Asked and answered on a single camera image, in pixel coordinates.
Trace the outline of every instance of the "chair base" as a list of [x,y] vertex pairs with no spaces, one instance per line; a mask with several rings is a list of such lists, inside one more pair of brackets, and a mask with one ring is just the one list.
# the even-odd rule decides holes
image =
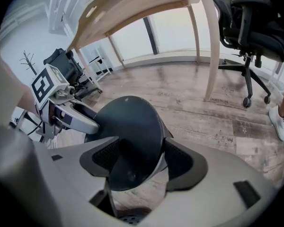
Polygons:
[[250,99],[253,95],[251,79],[254,79],[255,82],[258,83],[264,89],[264,91],[267,92],[267,96],[265,97],[264,102],[266,104],[269,104],[271,92],[269,91],[267,86],[264,84],[264,82],[254,73],[254,71],[249,68],[249,65],[250,65],[250,57],[247,57],[245,65],[221,65],[219,66],[219,69],[240,71],[242,73],[242,76],[245,77],[247,91],[248,91],[248,96],[243,101],[243,106],[245,108],[248,108],[251,106]]

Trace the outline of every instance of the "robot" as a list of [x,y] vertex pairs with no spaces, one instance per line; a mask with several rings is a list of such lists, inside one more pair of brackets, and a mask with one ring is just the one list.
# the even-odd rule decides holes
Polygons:
[[[83,144],[48,150],[0,127],[0,183],[41,226],[249,226],[277,194],[237,156],[173,138],[142,98],[118,98],[94,112],[49,64],[31,90],[43,121],[40,134],[86,133]],[[111,191],[137,187],[166,167],[160,205],[120,216]]]

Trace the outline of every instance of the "chair caster wheel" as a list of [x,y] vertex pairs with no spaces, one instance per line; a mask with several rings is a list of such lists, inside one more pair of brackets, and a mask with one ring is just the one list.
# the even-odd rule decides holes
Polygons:
[[245,108],[249,108],[249,107],[251,106],[251,99],[248,98],[248,97],[244,98],[244,100],[243,100],[243,106],[244,106]]
[[266,104],[269,104],[270,103],[270,97],[269,96],[264,97],[264,102]]

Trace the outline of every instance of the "wooden desk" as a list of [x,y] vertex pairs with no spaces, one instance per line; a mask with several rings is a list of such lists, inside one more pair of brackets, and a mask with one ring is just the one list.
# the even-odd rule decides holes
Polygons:
[[[89,71],[80,52],[80,48],[108,37],[113,45],[117,57],[124,66],[117,49],[114,47],[112,38],[110,37],[113,33],[138,19],[151,14],[170,9],[187,7],[193,24],[197,50],[197,62],[199,62],[199,37],[194,12],[191,7],[192,3],[198,3],[199,1],[200,0],[91,0],[79,19],[77,33],[67,51],[75,49],[83,63],[83,66],[86,68],[86,71]],[[206,12],[211,41],[210,73],[205,94],[205,100],[209,100],[218,71],[220,38],[218,19],[213,0],[202,0],[202,3]],[[92,74],[91,78],[96,86],[101,89]]]

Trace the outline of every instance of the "cable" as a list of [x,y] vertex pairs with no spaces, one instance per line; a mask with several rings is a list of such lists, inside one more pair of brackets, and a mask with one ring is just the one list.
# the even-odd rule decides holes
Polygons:
[[42,124],[42,121],[37,125],[37,127],[35,127],[30,133],[28,133],[27,135],[30,135],[31,133],[34,133],[36,131],[36,129],[38,129],[40,127],[40,125]]

